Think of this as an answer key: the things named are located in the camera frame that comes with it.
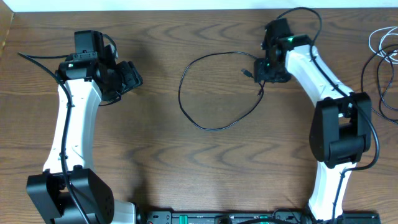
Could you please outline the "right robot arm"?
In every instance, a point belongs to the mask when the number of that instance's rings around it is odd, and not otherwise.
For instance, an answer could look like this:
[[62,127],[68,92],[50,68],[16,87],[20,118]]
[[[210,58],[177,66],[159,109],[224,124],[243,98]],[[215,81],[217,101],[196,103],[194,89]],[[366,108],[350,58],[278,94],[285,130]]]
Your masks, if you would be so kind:
[[344,222],[342,202],[348,179],[371,144],[371,100],[344,85],[320,58],[312,39],[295,35],[287,19],[265,26],[265,57],[254,62],[254,80],[286,83],[294,77],[315,111],[309,134],[317,160],[313,193],[305,223]]

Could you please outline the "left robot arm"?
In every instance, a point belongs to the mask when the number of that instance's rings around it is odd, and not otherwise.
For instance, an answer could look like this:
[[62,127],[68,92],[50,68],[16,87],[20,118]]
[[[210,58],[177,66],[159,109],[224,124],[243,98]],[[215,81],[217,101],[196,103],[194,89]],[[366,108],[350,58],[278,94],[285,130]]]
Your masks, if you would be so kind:
[[55,135],[42,173],[27,179],[27,193],[45,223],[145,223],[135,204],[114,198],[93,159],[98,108],[119,102],[143,79],[132,62],[118,60],[110,36],[81,30],[74,39],[74,53],[51,74],[59,97]]

